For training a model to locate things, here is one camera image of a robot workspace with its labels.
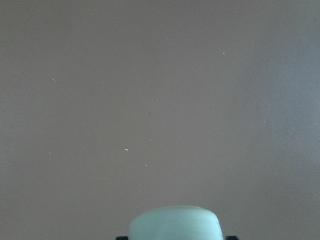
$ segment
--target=floor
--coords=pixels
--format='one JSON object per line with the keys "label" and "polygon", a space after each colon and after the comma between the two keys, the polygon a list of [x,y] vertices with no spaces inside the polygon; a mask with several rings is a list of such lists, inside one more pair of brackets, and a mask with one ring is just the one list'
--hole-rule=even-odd
{"label": "floor", "polygon": [[319,239],[320,1],[4,0],[0,239],[114,240],[214,212]]}

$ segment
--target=light green object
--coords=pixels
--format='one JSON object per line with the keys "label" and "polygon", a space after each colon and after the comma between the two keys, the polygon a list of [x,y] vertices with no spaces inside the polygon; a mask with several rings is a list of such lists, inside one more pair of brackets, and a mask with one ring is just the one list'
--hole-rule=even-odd
{"label": "light green object", "polygon": [[134,219],[129,240],[223,240],[217,216],[197,206],[150,210]]}

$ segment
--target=rounded plastic object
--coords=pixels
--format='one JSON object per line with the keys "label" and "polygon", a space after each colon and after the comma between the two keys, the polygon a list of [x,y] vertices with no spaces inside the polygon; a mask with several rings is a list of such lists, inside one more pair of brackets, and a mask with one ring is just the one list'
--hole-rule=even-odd
{"label": "rounded plastic object", "polygon": [[196,206],[145,212],[130,225],[129,240],[223,240],[217,216]]}

